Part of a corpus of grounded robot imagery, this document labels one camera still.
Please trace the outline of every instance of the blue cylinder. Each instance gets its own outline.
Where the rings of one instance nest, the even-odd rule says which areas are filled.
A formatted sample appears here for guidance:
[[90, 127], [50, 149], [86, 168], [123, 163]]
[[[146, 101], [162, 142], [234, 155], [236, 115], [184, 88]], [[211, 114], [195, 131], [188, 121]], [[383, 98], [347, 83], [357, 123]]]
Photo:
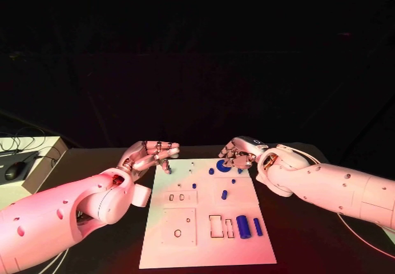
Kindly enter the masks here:
[[221, 171], [221, 172], [228, 172], [233, 168], [231, 167], [224, 167], [224, 160], [220, 160], [217, 162], [217, 169]]
[[252, 231], [247, 221], [247, 216], [241, 215], [237, 217], [237, 226], [240, 227], [240, 234], [243, 239], [252, 238]]
[[257, 229], [259, 236], [263, 236], [264, 234], [263, 234], [263, 229], [262, 229], [259, 218], [254, 218], [254, 224], [256, 224], [256, 229]]
[[223, 198], [223, 200], [227, 200], [227, 196], [228, 196], [228, 191], [227, 191], [227, 190], [224, 190], [224, 191], [223, 191], [223, 197], [221, 197], [221, 198]]

